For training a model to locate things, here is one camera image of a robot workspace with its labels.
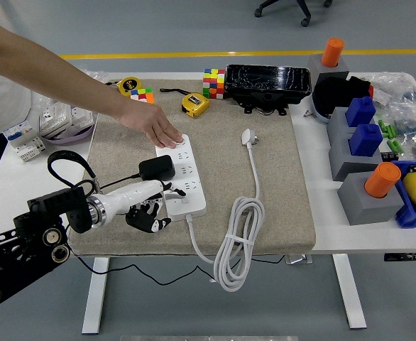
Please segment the person's hand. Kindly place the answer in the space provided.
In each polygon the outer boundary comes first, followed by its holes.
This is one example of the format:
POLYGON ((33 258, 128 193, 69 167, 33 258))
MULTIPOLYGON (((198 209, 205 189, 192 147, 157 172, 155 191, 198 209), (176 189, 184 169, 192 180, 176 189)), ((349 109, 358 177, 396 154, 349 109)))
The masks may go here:
POLYGON ((146 135, 158 148, 175 148, 183 140, 178 131, 156 104, 126 100, 115 116, 120 124, 146 135))

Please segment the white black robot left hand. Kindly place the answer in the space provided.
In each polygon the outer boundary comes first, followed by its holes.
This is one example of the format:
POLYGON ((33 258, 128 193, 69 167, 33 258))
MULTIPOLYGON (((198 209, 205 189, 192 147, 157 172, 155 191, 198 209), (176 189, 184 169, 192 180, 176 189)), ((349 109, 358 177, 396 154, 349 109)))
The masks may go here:
POLYGON ((160 180, 145 180, 126 185, 106 195, 96 194, 87 199, 92 226, 109 224, 115 215, 124 215, 126 223, 142 232, 156 233, 170 224, 170 218, 158 220, 157 213, 162 205, 161 193, 170 190, 185 197, 186 192, 172 183, 160 180))

